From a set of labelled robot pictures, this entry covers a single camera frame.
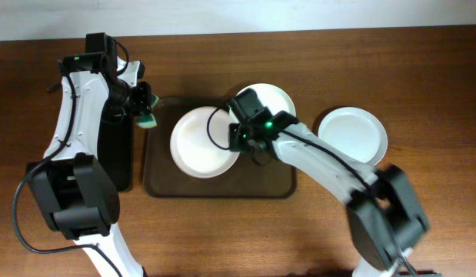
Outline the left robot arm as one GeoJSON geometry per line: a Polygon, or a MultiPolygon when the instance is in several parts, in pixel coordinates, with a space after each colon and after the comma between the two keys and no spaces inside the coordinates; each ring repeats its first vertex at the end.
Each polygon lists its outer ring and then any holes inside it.
{"type": "Polygon", "coordinates": [[[103,32],[59,63],[57,125],[42,160],[27,165],[29,188],[47,226],[83,250],[103,276],[143,276],[118,224],[121,192],[131,186],[133,128],[156,125],[158,97],[145,67],[103,32]]]}

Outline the pale blue plate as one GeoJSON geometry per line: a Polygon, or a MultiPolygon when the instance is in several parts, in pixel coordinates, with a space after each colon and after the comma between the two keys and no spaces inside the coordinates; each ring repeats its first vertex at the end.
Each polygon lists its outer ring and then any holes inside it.
{"type": "Polygon", "coordinates": [[[382,123],[361,108],[342,107],[329,112],[318,126],[318,137],[349,157],[377,165],[388,150],[382,123]]]}

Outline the green scrubbing sponge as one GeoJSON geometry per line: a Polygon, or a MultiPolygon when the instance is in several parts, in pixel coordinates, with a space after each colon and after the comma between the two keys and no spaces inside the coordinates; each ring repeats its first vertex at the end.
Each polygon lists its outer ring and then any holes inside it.
{"type": "Polygon", "coordinates": [[[154,128],[157,125],[156,119],[152,113],[153,108],[158,103],[159,97],[151,95],[151,102],[148,108],[148,113],[140,115],[136,120],[136,125],[140,128],[154,128]]]}

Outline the white plate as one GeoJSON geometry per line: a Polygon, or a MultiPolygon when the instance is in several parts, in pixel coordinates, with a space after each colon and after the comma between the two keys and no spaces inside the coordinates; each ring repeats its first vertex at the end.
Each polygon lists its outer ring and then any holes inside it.
{"type": "Polygon", "coordinates": [[[255,83],[241,89],[238,95],[248,89],[252,89],[256,92],[257,99],[261,103],[261,106],[268,108],[271,115],[276,115],[280,111],[285,111],[293,116],[297,115],[291,97],[278,86],[268,83],[255,83]]]}
{"type": "Polygon", "coordinates": [[[224,110],[203,106],[184,114],[170,138],[171,156],[185,174],[214,178],[228,171],[239,154],[228,149],[228,127],[233,122],[224,110]]]}

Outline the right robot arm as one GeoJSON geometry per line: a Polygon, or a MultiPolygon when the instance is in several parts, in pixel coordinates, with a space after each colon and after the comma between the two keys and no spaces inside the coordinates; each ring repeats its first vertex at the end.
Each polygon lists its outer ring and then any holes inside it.
{"type": "Polygon", "coordinates": [[[408,256],[429,230],[429,221],[407,175],[397,166],[378,169],[356,161],[320,140],[286,111],[272,113],[248,88],[227,106],[229,148],[260,149],[327,189],[346,208],[354,247],[361,256],[354,276],[393,276],[400,267],[419,273],[408,256]]]}

